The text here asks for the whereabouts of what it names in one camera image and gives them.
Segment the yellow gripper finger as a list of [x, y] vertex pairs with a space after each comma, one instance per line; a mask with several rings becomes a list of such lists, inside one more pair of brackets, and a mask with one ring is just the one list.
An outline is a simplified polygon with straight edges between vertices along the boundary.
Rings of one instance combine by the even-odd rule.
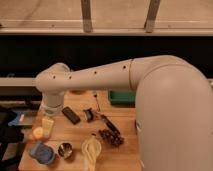
[[54, 120], [48, 116], [42, 118], [43, 136], [49, 138], [54, 126]]

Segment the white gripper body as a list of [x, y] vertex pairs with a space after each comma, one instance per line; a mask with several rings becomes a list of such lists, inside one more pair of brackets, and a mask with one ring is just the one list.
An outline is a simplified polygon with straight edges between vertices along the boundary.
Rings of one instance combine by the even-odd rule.
[[43, 93], [41, 108], [47, 116], [54, 116], [61, 112], [64, 105], [64, 93]]

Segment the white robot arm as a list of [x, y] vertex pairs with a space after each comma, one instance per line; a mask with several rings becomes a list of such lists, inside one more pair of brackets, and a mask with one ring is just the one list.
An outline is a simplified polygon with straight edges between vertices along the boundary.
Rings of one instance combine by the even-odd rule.
[[36, 88], [50, 114], [67, 90], [133, 90], [143, 171], [213, 171], [213, 89], [185, 60], [161, 55], [70, 71], [57, 63], [39, 73]]

